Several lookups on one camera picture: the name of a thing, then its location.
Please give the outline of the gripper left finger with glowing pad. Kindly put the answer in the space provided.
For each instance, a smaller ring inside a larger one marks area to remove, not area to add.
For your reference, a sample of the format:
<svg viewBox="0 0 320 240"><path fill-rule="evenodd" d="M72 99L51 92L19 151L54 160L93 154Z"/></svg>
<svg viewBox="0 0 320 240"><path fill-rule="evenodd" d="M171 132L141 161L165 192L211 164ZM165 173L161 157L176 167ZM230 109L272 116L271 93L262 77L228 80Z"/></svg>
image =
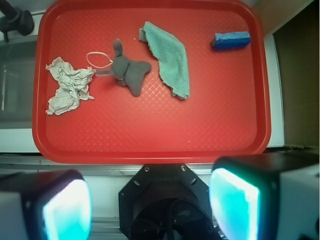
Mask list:
<svg viewBox="0 0 320 240"><path fill-rule="evenodd" d="M0 178L2 240L87 240L92 216L91 189L77 170Z"/></svg>

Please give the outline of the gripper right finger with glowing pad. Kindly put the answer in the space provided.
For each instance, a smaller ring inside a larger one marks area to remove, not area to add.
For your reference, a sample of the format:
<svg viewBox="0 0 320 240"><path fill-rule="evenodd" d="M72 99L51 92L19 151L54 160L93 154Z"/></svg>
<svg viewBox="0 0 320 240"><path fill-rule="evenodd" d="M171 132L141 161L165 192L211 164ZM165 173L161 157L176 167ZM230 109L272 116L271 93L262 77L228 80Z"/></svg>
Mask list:
<svg viewBox="0 0 320 240"><path fill-rule="evenodd" d="M320 156L271 152L223 156L209 178L209 202L228 240L317 240Z"/></svg>

